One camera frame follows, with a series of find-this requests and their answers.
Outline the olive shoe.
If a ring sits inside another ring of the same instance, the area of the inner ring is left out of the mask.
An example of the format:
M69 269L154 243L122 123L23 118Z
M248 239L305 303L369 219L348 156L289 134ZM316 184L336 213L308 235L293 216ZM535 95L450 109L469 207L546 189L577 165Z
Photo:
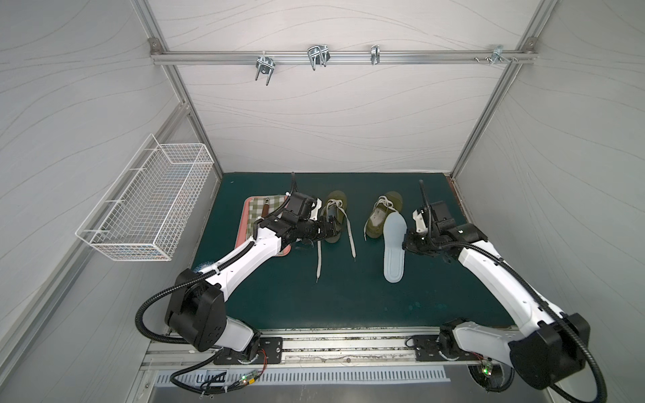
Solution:
M400 193L388 191L384 195L380 195L364 224L364 238L381 237L388 216L394 212L399 213L402 207L403 198Z
M349 220L347 213L347 196L342 191L332 191L322 205L323 206L319 211L318 221L320 223L330 223L332 225L332 234L325 236L325 241L328 243L338 242L342 235L343 226L346 226L351 255L352 258L356 260L356 246L351 221Z

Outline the light blue insole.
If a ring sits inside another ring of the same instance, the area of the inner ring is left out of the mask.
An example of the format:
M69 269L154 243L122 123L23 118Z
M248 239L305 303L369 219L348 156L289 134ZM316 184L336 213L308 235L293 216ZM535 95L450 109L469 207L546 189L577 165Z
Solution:
M404 275L405 250L403 248L406 235L406 221L401 213L391 213L387 216L383 228L384 260L383 273L391 283L398 283Z

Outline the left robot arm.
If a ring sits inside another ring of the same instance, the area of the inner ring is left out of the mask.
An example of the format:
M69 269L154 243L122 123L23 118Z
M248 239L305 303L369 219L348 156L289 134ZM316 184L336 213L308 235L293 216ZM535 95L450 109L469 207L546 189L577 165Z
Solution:
M213 347L230 349L254 359L260 332L229 317L226 302L235 289L267 260L298 241L319 243L338 239L344 201L330 197L314 199L291 193L277 210L254 223L252 236L221 260L197 270L184 270L176 279L181 285L210 274L205 280L176 290L166 311L166 325L197 351Z

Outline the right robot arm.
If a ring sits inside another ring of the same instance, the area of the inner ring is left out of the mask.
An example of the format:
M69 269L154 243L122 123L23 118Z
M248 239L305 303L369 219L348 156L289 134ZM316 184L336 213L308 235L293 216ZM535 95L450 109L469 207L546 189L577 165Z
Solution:
M567 314L529 285L472 223L458 225L445 203L425 204L413 212L403 248L417 255L457 260L504 307L515 327L487 327L457 318L440 328L438 350L448 360L478 354L510 366L528 385L543 390L582 371L587 360L590 324Z

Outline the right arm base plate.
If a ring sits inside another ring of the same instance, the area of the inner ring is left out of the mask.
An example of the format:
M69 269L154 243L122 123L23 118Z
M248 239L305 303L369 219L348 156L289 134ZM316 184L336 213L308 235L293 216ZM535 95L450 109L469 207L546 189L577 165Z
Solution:
M405 346L414 352L418 362L481 361L480 356L461 349L454 338L444 332L411 336Z

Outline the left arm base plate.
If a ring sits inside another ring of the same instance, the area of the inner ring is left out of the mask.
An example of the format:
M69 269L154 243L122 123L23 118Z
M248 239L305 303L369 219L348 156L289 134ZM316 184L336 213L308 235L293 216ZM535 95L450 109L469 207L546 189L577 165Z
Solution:
M215 365L260 365L280 364L282 362L282 349L284 339L281 337L261 337L255 356L248 358L243 352L233 349L222 349L213 361Z

